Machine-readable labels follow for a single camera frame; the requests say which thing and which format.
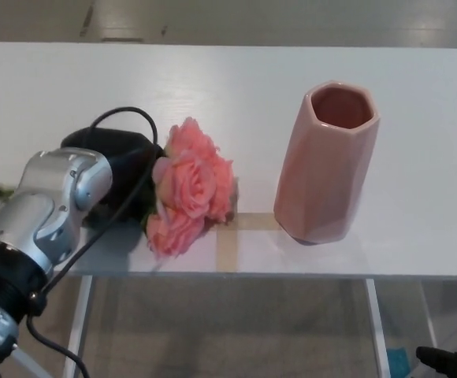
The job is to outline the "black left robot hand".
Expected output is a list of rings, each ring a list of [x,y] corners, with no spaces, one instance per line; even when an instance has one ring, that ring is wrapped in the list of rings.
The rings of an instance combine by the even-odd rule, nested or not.
[[[83,169],[78,175],[74,202],[79,210],[101,212],[101,217],[107,219],[145,179],[119,220],[133,219],[145,224],[148,216],[156,211],[152,172],[157,160],[165,156],[165,151],[146,136],[115,129],[83,128],[64,138],[61,147],[96,155],[95,165]]]

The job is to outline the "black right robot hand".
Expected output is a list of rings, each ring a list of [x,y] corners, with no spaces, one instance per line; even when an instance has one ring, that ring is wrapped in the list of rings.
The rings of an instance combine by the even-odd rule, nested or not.
[[[457,352],[418,346],[416,357],[424,365],[449,378],[457,378]]]

